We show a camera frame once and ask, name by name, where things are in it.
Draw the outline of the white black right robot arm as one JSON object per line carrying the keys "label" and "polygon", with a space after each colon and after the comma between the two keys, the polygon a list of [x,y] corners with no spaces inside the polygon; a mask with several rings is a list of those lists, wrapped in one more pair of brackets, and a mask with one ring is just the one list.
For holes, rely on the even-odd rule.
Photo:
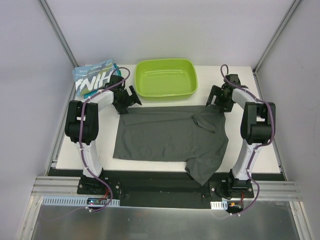
{"label": "white black right robot arm", "polygon": [[274,140],[276,105],[256,97],[241,85],[237,74],[223,74],[222,77],[224,84],[221,87],[212,86],[206,105],[214,103],[223,113],[230,113],[234,104],[243,110],[241,150],[228,178],[221,184],[226,194],[234,198],[251,187],[252,169],[258,155]]}

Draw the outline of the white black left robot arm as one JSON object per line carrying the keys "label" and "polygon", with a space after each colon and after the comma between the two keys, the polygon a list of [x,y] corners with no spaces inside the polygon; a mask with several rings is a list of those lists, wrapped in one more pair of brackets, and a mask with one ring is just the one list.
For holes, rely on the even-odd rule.
{"label": "white black left robot arm", "polygon": [[68,104],[64,132],[78,149],[82,162],[82,185],[99,195],[105,191],[103,167],[99,161],[96,139],[99,133],[99,111],[112,105],[119,115],[128,114],[129,107],[142,105],[134,87],[126,89],[126,78],[111,75],[108,83],[83,100],[71,100]]}

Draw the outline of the dark grey t-shirt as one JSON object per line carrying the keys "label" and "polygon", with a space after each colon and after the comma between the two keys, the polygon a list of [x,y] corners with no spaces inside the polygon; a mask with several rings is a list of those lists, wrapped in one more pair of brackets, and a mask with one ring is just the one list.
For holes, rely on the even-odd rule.
{"label": "dark grey t-shirt", "polygon": [[130,108],[119,118],[113,157],[185,162],[185,171],[203,186],[225,156],[225,123],[215,105]]}

